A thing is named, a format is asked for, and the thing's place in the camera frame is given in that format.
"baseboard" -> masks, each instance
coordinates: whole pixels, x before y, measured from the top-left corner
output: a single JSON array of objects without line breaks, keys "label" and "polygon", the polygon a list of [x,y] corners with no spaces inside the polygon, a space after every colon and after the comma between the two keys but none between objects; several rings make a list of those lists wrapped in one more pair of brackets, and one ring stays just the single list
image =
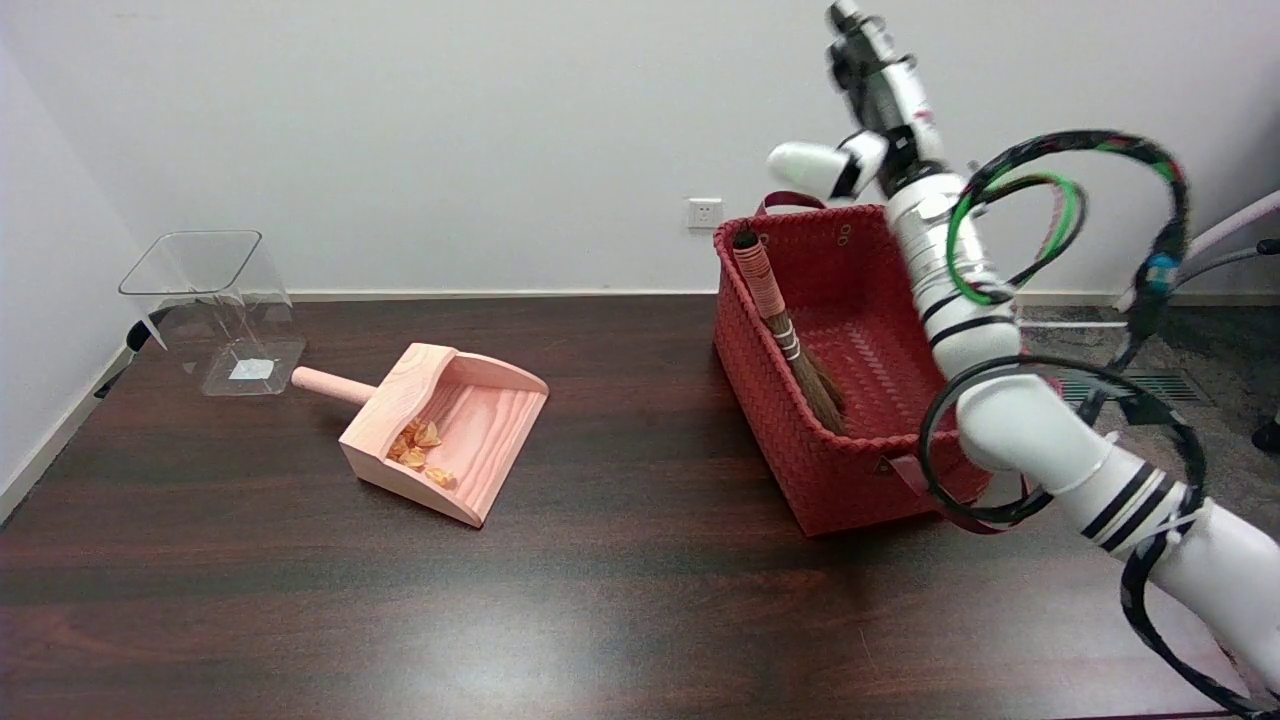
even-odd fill
[{"label": "baseboard", "polygon": [[[300,290],[291,291],[294,302],[361,302],[374,300],[447,300],[485,297],[612,297],[641,295],[714,295],[714,290]],[[1117,293],[1102,292],[1037,292],[1018,293],[1027,307],[1110,307]],[[1252,307],[1280,305],[1280,292],[1257,293],[1181,293],[1172,305],[1201,307]]]},{"label": "baseboard", "polygon": [[63,418],[54,424],[45,438],[27,455],[27,459],[18,466],[18,470],[8,479],[0,489],[0,525],[9,520],[9,515],[22,503],[31,488],[36,486],[45,470],[54,462],[58,454],[67,447],[67,443],[76,434],[90,414],[97,407],[101,400],[93,397],[93,392],[102,387],[108,379],[123,370],[133,357],[127,347],[108,363],[106,368],[95,375],[92,383],[86,386],[79,396],[81,400],[73,405]]},{"label": "baseboard", "polygon": [[[1036,292],[1018,293],[1024,307],[1110,307],[1119,295],[1100,292]],[[1170,305],[1180,307],[1270,307],[1280,305],[1277,292],[1181,292]]]},{"label": "baseboard", "polygon": [[716,295],[714,290],[568,288],[568,290],[300,290],[294,302],[365,302],[374,300],[467,300],[493,297],[632,297],[640,295]]}]

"label on container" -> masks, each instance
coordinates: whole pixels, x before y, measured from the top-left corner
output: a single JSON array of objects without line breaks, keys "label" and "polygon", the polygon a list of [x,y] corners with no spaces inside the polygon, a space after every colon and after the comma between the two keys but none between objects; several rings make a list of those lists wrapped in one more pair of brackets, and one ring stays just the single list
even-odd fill
[{"label": "label on container", "polygon": [[271,377],[271,370],[275,369],[275,360],[237,360],[236,368],[232,369],[233,380],[265,380]]}]

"broom bristles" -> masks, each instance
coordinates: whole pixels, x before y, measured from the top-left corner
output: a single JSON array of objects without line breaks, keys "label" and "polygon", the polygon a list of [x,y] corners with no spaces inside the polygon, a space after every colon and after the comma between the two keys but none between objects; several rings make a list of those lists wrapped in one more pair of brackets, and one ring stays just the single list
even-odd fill
[{"label": "broom bristles", "polygon": [[[774,337],[795,337],[795,327],[791,324],[791,318],[788,318],[786,313],[772,318],[764,318],[764,324],[773,332]],[[799,337],[795,337],[795,342],[800,342]],[[836,401],[827,391],[827,387],[822,380],[822,375],[818,373],[817,368],[814,368],[810,356],[804,352],[803,348],[799,350],[799,352],[794,351],[791,354],[788,363],[791,364],[791,373],[796,378],[796,384],[800,386],[800,393],[804,395],[805,401],[809,404],[809,409],[813,410],[814,418],[818,419],[818,423],[822,427],[836,433],[837,436],[845,434],[845,419],[840,416],[840,409],[836,406]]]},{"label": "broom bristles", "polygon": [[831,372],[827,370],[827,366],[823,365],[820,360],[818,360],[817,355],[809,352],[808,347],[801,347],[800,352],[809,359],[809,364],[813,365],[814,372],[818,373],[818,379],[822,380],[822,387],[826,388],[827,395],[831,396],[831,401],[836,404],[836,410],[840,410],[840,414],[844,415],[845,392],[836,384],[836,379],[831,377]]}]

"red strap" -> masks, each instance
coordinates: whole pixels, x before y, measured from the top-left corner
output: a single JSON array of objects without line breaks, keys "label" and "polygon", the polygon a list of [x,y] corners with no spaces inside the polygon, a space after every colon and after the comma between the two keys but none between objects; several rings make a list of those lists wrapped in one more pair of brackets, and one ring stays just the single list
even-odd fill
[{"label": "red strap", "polygon": [[[911,488],[911,492],[919,497],[928,497],[929,500],[933,498],[929,493],[929,482],[924,479],[924,470],[920,469],[920,461],[914,455],[893,457],[888,461],[888,464],[893,468],[893,471],[897,473],[897,477],[902,478],[906,487]],[[1030,492],[1030,483],[1027,480],[1027,475],[1023,475],[1023,497],[1027,497]],[[1009,528],[998,528],[996,525],[983,523],[982,520],[975,520],[968,515],[961,515],[950,507],[945,507],[941,502],[934,502],[933,505],[934,510],[937,510],[940,515],[961,529],[969,530],[970,533],[977,533],[979,536],[997,536],[1009,530]]]},{"label": "red strap", "polygon": [[782,208],[785,205],[813,208],[814,210],[827,209],[827,205],[824,205],[822,200],[818,200],[812,195],[792,192],[790,190],[780,190],[764,196],[764,200],[760,201],[760,206],[755,209],[755,217],[759,218],[760,215],[768,215],[769,208]]}]

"red woven basket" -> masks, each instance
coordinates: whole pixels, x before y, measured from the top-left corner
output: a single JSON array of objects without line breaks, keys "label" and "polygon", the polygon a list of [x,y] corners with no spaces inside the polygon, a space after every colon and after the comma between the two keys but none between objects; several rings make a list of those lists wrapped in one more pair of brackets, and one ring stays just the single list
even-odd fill
[{"label": "red woven basket", "polygon": [[[794,193],[776,196],[822,206]],[[883,209],[767,215],[769,202],[755,218],[716,232],[722,264],[716,348],[791,511],[810,537],[933,511],[918,492],[914,454],[920,420],[945,380]],[[731,246],[748,225],[768,250],[801,342],[844,391],[849,437],[818,424],[755,311]],[[957,500],[977,500],[991,480],[964,457],[952,418],[934,437],[933,457]],[[915,475],[916,489],[904,482],[908,475]]]}]

